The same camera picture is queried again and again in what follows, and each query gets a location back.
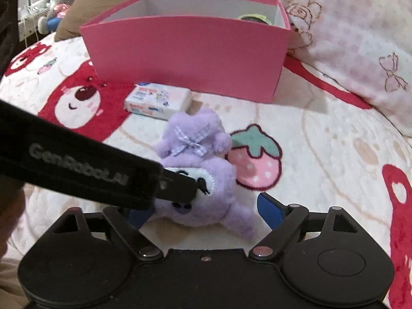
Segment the plush toy nose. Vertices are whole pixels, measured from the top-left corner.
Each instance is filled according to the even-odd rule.
[[[179,214],[188,214],[192,210],[192,205],[191,204],[180,204],[177,202],[172,203],[173,208],[179,213]]]

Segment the human hand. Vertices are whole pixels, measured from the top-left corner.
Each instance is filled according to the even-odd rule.
[[[23,182],[0,175],[0,258],[24,208]]]

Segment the gray plush toy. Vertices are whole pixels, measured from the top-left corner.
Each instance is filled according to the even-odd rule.
[[[40,34],[46,35],[49,32],[56,31],[74,1],[75,0],[53,0],[47,16],[40,17],[38,20],[38,30]]]

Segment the pink box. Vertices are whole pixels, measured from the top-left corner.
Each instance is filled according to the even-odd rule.
[[[238,19],[246,14],[272,25]],[[81,33],[102,80],[271,103],[290,24],[278,0],[129,0]]]

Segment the purple plush toy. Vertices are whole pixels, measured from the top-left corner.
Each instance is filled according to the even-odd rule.
[[[192,204],[155,200],[156,215],[190,227],[221,223],[244,238],[254,235],[254,213],[234,196],[236,169],[215,153],[228,153],[231,137],[219,116],[202,109],[190,116],[179,112],[170,119],[156,151],[164,167],[197,180]]]

